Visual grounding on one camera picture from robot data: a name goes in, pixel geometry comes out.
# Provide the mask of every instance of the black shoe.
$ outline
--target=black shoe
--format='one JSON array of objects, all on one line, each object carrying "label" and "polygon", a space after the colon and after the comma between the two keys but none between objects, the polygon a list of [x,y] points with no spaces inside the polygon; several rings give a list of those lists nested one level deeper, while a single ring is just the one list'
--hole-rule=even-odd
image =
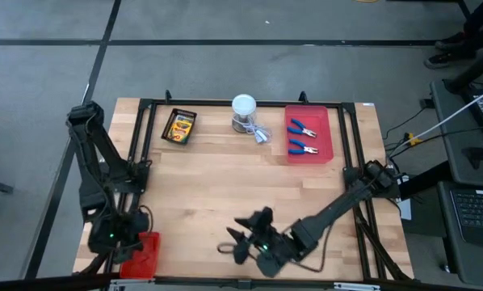
[{"label": "black shoe", "polygon": [[441,69],[448,67],[450,64],[457,61],[471,60],[475,57],[475,53],[470,53],[466,55],[454,54],[454,53],[442,53],[430,57],[424,61],[425,66],[428,69]]},{"label": "black shoe", "polygon": [[464,36],[464,33],[459,32],[454,36],[448,37],[447,39],[435,41],[435,47],[443,51],[448,51],[460,47],[465,40],[466,37]]}]

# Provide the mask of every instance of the person's leg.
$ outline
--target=person's leg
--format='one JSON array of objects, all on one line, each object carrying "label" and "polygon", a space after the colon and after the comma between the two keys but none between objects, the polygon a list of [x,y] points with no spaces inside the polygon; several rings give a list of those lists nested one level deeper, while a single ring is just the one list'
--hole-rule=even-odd
[{"label": "person's leg", "polygon": [[483,30],[452,51],[425,60],[425,66],[429,69],[439,69],[447,67],[455,61],[473,59],[476,51],[481,48],[483,48]]},{"label": "person's leg", "polygon": [[464,30],[457,32],[443,40],[435,42],[435,47],[443,51],[449,51],[461,46],[467,39],[473,38],[483,26],[483,2],[475,9],[464,24]]}]

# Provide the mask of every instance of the blue-handled pliers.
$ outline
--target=blue-handled pliers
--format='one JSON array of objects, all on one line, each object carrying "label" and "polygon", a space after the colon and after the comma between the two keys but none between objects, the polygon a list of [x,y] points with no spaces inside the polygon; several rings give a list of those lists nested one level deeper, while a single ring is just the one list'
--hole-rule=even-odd
[{"label": "blue-handled pliers", "polygon": [[309,129],[305,129],[305,125],[302,124],[300,121],[298,121],[297,119],[295,118],[292,118],[292,122],[294,124],[296,124],[297,126],[299,126],[299,129],[294,129],[293,127],[291,126],[288,126],[287,129],[290,133],[297,133],[297,134],[306,134],[306,135],[309,135],[310,137],[316,137],[317,134],[312,131],[312,130],[309,130]]},{"label": "blue-handled pliers", "polygon": [[288,153],[290,153],[290,154],[304,154],[304,153],[318,154],[318,152],[319,152],[316,148],[306,146],[304,143],[302,143],[298,140],[291,139],[290,143],[302,147],[301,150],[294,150],[294,149],[288,150]]}]

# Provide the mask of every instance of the laptop keyboard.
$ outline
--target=laptop keyboard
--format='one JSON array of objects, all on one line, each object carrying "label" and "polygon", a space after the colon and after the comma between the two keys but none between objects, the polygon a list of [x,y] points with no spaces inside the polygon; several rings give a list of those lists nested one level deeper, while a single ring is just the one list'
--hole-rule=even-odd
[{"label": "laptop keyboard", "polygon": [[462,226],[483,227],[483,195],[451,193]]}]

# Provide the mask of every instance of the red tray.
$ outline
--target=red tray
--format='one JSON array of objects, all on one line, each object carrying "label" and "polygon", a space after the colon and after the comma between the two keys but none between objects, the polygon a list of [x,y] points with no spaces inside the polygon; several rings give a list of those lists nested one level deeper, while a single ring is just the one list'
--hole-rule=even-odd
[{"label": "red tray", "polygon": [[132,259],[121,264],[122,279],[152,279],[158,264],[159,233],[142,233],[139,239],[143,243],[143,251],[134,251]]},{"label": "red tray", "polygon": [[[292,118],[297,119],[307,129],[313,130],[317,137],[305,134],[289,133],[288,126],[297,127],[292,123]],[[288,105],[284,108],[284,130],[286,131],[287,152],[289,149],[299,149],[299,146],[288,142],[297,139],[306,146],[318,149],[318,154],[288,154],[289,163],[297,164],[320,164],[326,163],[333,158],[333,145],[331,144],[330,119],[328,110],[323,106]]]}]

